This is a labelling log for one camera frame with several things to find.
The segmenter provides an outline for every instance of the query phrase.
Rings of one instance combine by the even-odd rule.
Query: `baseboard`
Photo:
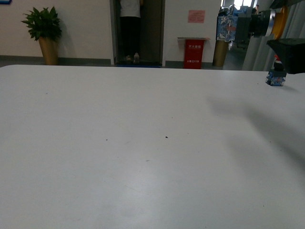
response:
[[[0,60],[10,64],[36,64],[43,65],[43,57],[36,56],[6,56],[0,55]],[[111,66],[110,59],[89,59],[89,58],[59,58],[59,65],[68,66]]]
[[[166,68],[183,68],[183,61],[165,61]],[[211,62],[202,62],[201,63],[202,69],[215,69],[213,63]]]

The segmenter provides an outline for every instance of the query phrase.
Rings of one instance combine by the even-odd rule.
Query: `floor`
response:
[[[215,67],[212,65],[206,65],[203,67],[203,69],[217,69],[217,70],[237,70],[241,71],[243,68],[243,63],[244,63],[244,58],[246,56],[247,52],[247,47],[237,47],[235,43],[231,43],[229,45],[229,50],[224,62],[223,67]],[[31,61],[25,61],[22,58],[19,58],[18,60],[16,59],[11,59],[11,60],[0,60],[0,67],[6,66],[6,65],[13,65],[13,64],[29,64],[29,65],[43,65],[44,63],[41,62],[39,58]],[[111,65],[105,65],[105,64],[94,64],[92,66],[111,66]]]

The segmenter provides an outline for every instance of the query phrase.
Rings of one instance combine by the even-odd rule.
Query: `gold pot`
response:
[[[48,37],[38,39],[46,65],[58,65],[57,42]]]

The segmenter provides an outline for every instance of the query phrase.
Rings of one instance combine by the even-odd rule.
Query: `small toy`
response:
[[[269,71],[266,83],[270,86],[283,86],[286,81],[287,72],[278,56],[275,55],[274,57],[274,69]]]

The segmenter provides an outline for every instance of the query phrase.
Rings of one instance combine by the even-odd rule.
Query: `red bin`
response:
[[[201,69],[204,40],[185,40],[184,65],[187,69]]]

